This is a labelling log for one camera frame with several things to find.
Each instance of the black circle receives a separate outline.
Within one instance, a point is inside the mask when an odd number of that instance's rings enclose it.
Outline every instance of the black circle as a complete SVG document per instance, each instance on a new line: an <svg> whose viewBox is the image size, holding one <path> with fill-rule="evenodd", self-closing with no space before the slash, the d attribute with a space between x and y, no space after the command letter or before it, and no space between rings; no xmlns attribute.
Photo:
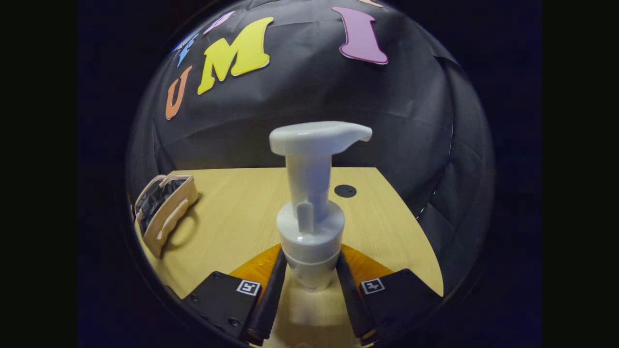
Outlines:
<svg viewBox="0 0 619 348"><path fill-rule="evenodd" d="M337 185L334 191L336 195L344 198L351 198L357 194L357 189L350 185Z"/></svg>

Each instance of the soap dispenser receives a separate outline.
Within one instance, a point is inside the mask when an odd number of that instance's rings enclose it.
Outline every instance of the soap dispenser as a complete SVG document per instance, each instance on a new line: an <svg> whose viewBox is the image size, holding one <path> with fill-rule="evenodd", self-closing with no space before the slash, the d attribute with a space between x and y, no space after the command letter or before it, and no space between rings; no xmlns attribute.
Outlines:
<svg viewBox="0 0 619 348"><path fill-rule="evenodd" d="M328 200L331 156L371 137L371 128L340 121L294 124L269 136L271 151L286 157L290 185L291 201L277 214L282 249L308 292L329 285L342 246L344 212Z"/></svg>

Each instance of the table surface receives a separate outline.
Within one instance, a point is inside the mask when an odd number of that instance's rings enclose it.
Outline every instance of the table surface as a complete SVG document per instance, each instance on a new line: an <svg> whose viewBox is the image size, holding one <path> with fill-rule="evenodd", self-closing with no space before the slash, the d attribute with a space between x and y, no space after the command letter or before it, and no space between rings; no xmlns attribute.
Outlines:
<svg viewBox="0 0 619 348"><path fill-rule="evenodd" d="M275 217L290 200L285 168L179 170L193 174L199 192L168 238L162 259L142 242L150 264L185 298L211 272L231 273L257 254L280 243ZM343 198L337 185L357 194ZM438 295L443 278L421 227L402 199L376 168L333 168L329 199L344 211L342 242L393 271L409 268ZM310 294L290 272L282 289L271 338L264 347L359 347L353 335L337 276L322 292Z"/></svg>

